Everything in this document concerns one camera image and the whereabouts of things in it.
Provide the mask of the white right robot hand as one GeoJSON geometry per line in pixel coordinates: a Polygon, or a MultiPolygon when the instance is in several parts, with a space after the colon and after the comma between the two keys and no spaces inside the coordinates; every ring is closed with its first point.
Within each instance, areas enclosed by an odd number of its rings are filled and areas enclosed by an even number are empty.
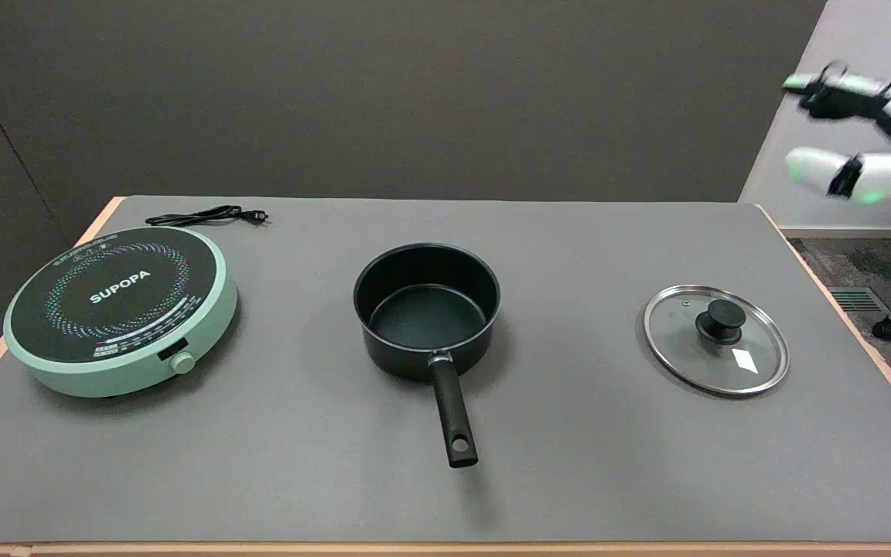
{"type": "MultiPolygon", "coordinates": [[[[835,61],[818,74],[786,77],[784,93],[799,98],[798,107],[813,121],[863,118],[891,141],[891,79],[877,79],[841,70],[835,61]]],[[[785,156],[791,179],[834,200],[876,204],[891,198],[891,152],[842,155],[827,149],[796,147],[785,156]]]]}

